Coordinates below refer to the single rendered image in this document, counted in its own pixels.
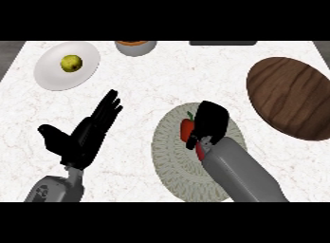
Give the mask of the round woven beige placemat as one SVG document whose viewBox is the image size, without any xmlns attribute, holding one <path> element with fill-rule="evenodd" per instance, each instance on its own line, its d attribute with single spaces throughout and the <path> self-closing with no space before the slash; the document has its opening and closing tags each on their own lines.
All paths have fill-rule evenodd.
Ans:
<svg viewBox="0 0 330 243">
<path fill-rule="evenodd" d="M 195 150 L 180 139 L 180 123 L 192 120 L 199 103 L 179 105 L 161 119 L 152 136 L 152 163 L 165 188 L 188 202 L 224 201 L 230 197 L 208 175 Z"/>
</svg>

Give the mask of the yellow-green fruit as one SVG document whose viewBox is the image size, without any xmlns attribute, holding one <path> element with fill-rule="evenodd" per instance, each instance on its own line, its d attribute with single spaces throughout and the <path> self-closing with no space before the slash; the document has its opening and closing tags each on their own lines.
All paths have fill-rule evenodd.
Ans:
<svg viewBox="0 0 330 243">
<path fill-rule="evenodd" d="M 83 59 L 77 55 L 64 57 L 61 67 L 65 72 L 75 72 L 83 67 Z"/>
</svg>

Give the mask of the brown wooden bowl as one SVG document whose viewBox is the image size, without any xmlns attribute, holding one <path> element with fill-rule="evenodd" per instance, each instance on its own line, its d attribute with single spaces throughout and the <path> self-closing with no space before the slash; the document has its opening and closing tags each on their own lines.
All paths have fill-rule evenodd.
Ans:
<svg viewBox="0 0 330 243">
<path fill-rule="evenodd" d="M 250 69 L 251 104 L 269 125 L 303 140 L 330 139 L 330 80 L 307 63 L 269 57 Z"/>
</svg>

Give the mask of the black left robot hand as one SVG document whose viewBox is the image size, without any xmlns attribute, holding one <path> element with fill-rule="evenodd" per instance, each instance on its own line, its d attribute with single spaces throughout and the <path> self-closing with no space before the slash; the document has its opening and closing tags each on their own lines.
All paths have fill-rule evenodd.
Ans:
<svg viewBox="0 0 330 243">
<path fill-rule="evenodd" d="M 93 115 L 78 123 L 68 135 L 50 124 L 39 128 L 44 138 L 46 149 L 62 157 L 67 167 L 84 170 L 93 163 L 106 133 L 123 111 L 118 91 L 111 90 L 105 95 Z"/>
</svg>

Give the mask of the white plate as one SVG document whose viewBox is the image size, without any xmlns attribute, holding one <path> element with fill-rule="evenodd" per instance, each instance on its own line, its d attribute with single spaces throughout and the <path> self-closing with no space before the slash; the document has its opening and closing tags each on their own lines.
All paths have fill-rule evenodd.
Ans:
<svg viewBox="0 0 330 243">
<path fill-rule="evenodd" d="M 40 57 L 34 77 L 50 91 L 80 86 L 93 76 L 101 62 L 99 51 L 89 42 L 65 42 Z"/>
</svg>

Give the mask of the red bell pepper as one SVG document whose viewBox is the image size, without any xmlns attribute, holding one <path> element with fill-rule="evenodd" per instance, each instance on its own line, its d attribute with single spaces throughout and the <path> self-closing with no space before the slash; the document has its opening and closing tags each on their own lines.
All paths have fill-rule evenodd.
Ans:
<svg viewBox="0 0 330 243">
<path fill-rule="evenodd" d="M 193 114 L 191 112 L 186 112 L 188 114 L 188 118 L 182 120 L 180 123 L 180 139 L 183 142 L 188 142 L 189 138 L 191 138 L 191 133 L 193 131 L 195 128 L 195 118 L 193 118 Z M 205 158 L 205 151 L 202 148 L 202 145 L 199 142 L 196 142 L 196 155 L 199 160 L 204 160 Z"/>
</svg>

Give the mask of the grey cup with orange content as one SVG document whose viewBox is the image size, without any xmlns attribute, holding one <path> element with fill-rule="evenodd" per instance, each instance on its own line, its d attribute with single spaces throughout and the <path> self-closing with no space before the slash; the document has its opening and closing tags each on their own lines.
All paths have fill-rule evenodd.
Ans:
<svg viewBox="0 0 330 243">
<path fill-rule="evenodd" d="M 120 52 L 130 57 L 139 57 L 149 54 L 157 46 L 157 41 L 117 41 L 117 48 Z"/>
</svg>

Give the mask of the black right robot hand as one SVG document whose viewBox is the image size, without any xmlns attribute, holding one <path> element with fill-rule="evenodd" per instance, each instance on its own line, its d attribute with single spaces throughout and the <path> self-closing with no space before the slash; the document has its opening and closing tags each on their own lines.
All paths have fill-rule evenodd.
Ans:
<svg viewBox="0 0 330 243">
<path fill-rule="evenodd" d="M 229 121 L 229 110 L 220 104 L 202 101 L 195 116 L 195 128 L 191 132 L 186 148 L 193 150 L 196 142 L 205 137 L 211 137 L 210 142 L 216 145 L 226 136 Z"/>
</svg>

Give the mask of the dark grey flat object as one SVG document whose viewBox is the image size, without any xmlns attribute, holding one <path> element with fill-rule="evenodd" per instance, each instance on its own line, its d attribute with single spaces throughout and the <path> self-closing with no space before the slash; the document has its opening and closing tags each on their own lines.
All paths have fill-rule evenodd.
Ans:
<svg viewBox="0 0 330 243">
<path fill-rule="evenodd" d="M 191 46 L 252 46 L 258 41 L 189 41 Z"/>
</svg>

